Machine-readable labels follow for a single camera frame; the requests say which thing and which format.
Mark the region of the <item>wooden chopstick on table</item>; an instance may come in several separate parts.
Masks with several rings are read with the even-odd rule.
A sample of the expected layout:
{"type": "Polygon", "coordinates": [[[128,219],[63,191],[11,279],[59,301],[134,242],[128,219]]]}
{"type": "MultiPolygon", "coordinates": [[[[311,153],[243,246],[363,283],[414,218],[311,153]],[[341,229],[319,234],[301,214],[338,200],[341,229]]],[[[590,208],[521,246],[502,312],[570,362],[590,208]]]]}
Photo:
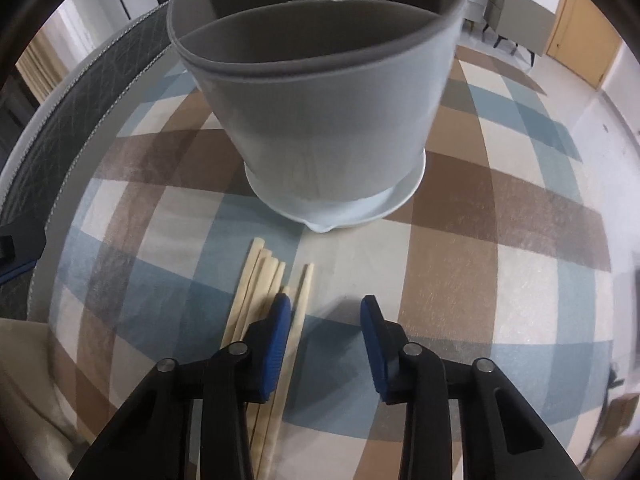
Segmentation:
{"type": "MultiPolygon", "coordinates": [[[[272,256],[268,249],[261,249],[252,258],[247,258],[241,274],[234,302],[236,321],[233,326],[232,341],[246,335],[250,323],[267,315],[274,296],[281,288],[285,263],[272,256]]],[[[255,476],[258,475],[262,450],[265,446],[264,433],[270,419],[271,402],[262,408],[257,403],[247,403],[245,409],[250,464],[255,476]]]]}
{"type": "Polygon", "coordinates": [[[264,248],[265,241],[262,238],[255,237],[250,244],[250,250],[246,256],[244,266],[240,275],[238,287],[236,288],[231,309],[228,315],[226,327],[224,328],[224,334],[221,339],[221,348],[228,346],[232,341],[235,329],[238,327],[239,317],[243,311],[243,304],[247,294],[248,283],[252,277],[254,267],[258,261],[258,256],[262,248],[264,248]]]}
{"type": "Polygon", "coordinates": [[[291,385],[293,370],[295,366],[297,350],[306,318],[309,297],[314,280],[314,264],[308,263],[305,266],[302,282],[300,283],[298,296],[295,304],[294,318],[290,333],[288,334],[288,344],[286,345],[282,370],[278,388],[274,393],[272,408],[268,419],[268,426],[265,436],[265,443],[262,447],[262,455],[258,468],[258,479],[269,479],[274,453],[278,443],[278,437],[282,425],[282,418],[285,409],[288,389],[291,385]]]}
{"type": "Polygon", "coordinates": [[[278,260],[273,258],[272,252],[262,248],[255,264],[252,277],[248,283],[247,294],[243,304],[243,311],[239,317],[238,327],[232,341],[239,341],[245,335],[251,322],[257,320],[268,295],[274,274],[278,267],[278,260]]]}

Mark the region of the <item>grey quilted bed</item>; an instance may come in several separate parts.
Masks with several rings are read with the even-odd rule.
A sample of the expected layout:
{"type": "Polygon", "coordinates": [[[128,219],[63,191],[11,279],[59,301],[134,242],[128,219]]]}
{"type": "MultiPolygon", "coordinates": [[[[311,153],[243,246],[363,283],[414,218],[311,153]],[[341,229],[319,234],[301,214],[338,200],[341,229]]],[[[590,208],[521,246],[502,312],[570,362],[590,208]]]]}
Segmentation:
{"type": "Polygon", "coordinates": [[[1,286],[1,315],[43,322],[73,218],[99,162],[176,57],[167,4],[137,18],[77,66],[37,110],[1,171],[1,223],[46,240],[1,286]]]}

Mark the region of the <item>plaid checkered tablecloth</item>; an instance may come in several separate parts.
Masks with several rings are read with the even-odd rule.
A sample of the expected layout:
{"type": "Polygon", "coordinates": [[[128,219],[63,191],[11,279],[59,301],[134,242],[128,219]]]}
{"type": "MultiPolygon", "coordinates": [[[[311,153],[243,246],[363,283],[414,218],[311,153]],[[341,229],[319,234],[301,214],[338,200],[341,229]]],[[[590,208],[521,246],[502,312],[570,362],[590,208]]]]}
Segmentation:
{"type": "Polygon", "coordinates": [[[296,286],[314,266],[276,479],[393,479],[404,411],[378,400],[362,297],[442,358],[493,359],[582,460],[613,339],[610,254],[592,177],[551,89],[460,48],[413,198],[326,234],[267,208],[191,75],[136,103],[89,181],[50,311],[55,393],[95,436],[152,365],[220,345],[250,243],[296,286]]]}

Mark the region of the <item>beige curtain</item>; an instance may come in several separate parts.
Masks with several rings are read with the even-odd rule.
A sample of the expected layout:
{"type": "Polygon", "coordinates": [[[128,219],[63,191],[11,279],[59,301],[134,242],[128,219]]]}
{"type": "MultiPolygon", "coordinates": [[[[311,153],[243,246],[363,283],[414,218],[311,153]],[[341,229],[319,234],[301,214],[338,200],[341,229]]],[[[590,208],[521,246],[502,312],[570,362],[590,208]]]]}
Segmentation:
{"type": "Polygon", "coordinates": [[[15,66],[39,104],[50,96],[68,74],[50,40],[41,32],[32,38],[15,66]]]}

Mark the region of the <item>white divided utensil holder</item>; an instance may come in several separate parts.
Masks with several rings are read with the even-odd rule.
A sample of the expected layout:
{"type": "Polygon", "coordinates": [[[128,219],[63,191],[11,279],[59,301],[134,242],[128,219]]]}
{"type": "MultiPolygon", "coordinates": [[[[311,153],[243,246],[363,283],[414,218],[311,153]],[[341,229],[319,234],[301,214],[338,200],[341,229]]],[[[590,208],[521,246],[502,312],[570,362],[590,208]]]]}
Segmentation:
{"type": "Polygon", "coordinates": [[[325,233],[420,185],[466,0],[170,0],[168,35],[254,193],[325,233]]]}

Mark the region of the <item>grey nightstand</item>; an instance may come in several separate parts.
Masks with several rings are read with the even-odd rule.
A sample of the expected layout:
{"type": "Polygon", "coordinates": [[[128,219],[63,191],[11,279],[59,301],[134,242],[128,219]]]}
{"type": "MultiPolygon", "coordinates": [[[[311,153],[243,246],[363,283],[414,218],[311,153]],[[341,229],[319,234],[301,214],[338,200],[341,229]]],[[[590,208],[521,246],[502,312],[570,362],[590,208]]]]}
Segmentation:
{"type": "Polygon", "coordinates": [[[560,0],[487,0],[484,11],[485,26],[496,39],[492,47],[508,42],[514,55],[518,48],[528,53],[529,66],[534,67],[537,58],[547,52],[556,21],[560,0]]]}

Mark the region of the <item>yellow wooden door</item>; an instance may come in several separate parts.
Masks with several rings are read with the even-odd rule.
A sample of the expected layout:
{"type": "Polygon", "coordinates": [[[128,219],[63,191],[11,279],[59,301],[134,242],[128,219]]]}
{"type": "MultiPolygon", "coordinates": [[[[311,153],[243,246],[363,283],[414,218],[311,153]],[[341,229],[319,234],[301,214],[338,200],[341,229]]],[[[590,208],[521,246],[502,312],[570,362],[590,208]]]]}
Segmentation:
{"type": "Polygon", "coordinates": [[[591,0],[560,0],[547,54],[593,89],[600,89],[622,38],[591,0]]]}

